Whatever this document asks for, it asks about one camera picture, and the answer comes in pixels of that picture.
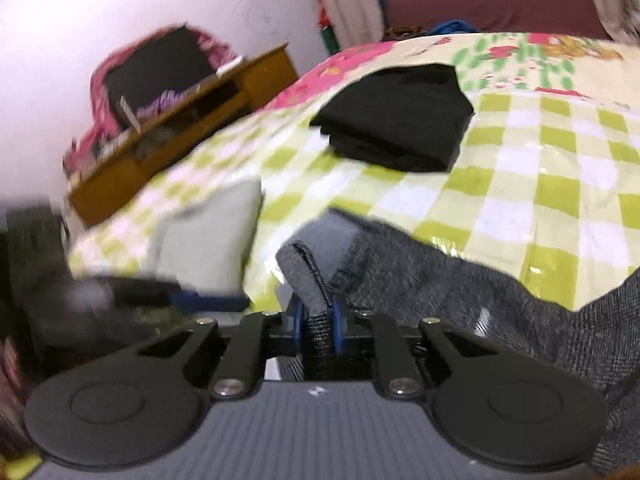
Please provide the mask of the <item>folded black garment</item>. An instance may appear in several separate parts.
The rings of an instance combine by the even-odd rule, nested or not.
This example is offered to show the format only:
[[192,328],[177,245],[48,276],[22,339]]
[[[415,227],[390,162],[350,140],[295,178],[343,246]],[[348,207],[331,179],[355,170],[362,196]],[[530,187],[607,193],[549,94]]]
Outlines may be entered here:
[[309,125],[332,152],[403,172],[447,172],[474,115],[454,66],[377,70],[324,104]]

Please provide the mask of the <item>wooden side table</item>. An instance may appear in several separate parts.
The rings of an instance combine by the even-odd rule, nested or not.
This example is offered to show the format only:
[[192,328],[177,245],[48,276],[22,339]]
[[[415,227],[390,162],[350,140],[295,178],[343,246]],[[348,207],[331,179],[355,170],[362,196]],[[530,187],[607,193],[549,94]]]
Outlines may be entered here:
[[86,228],[110,218],[156,174],[202,141],[268,104],[298,73],[284,44],[209,77],[171,110],[129,129],[80,174],[67,199]]

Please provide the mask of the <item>dark grey knit pants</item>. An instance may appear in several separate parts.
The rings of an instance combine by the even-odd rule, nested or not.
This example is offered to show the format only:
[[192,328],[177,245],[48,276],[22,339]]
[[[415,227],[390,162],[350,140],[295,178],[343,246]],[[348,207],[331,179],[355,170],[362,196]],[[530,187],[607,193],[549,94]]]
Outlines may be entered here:
[[278,250],[285,281],[314,320],[336,294],[404,324],[440,318],[575,373],[603,393],[608,423],[593,466],[639,463],[639,275],[576,312],[508,274],[451,257],[388,224],[329,209]]

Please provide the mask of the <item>pink black backpack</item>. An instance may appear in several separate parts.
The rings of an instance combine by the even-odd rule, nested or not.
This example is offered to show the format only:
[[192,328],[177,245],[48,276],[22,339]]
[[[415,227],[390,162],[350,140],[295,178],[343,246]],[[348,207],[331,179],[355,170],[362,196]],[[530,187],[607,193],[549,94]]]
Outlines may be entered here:
[[191,25],[157,29],[110,54],[91,76],[93,125],[66,151],[66,177],[87,169],[96,160],[99,145],[129,127],[121,102],[145,122],[237,57],[228,44]]

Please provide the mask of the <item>green white checkered bed sheet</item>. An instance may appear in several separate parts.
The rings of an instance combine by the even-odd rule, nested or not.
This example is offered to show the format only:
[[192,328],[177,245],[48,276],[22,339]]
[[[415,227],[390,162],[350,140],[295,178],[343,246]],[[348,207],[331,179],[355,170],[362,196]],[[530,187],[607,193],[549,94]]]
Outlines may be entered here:
[[639,107],[462,90],[475,114],[454,168],[403,174],[329,151],[309,123],[338,90],[265,107],[214,134],[82,234],[70,251],[72,270],[136,273],[160,218],[253,176],[262,180],[265,203],[244,286],[258,308],[273,303],[282,280],[278,248],[329,206],[506,272],[570,310],[638,268]]

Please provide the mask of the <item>pink floral blanket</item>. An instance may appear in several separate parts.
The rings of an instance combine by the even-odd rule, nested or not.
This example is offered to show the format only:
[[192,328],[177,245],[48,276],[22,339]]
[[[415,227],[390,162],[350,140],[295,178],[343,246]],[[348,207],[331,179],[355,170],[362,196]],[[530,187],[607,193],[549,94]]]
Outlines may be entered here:
[[453,34],[350,48],[322,62],[266,107],[303,104],[393,66],[454,66],[465,92],[541,91],[633,110],[639,106],[639,50],[543,32]]

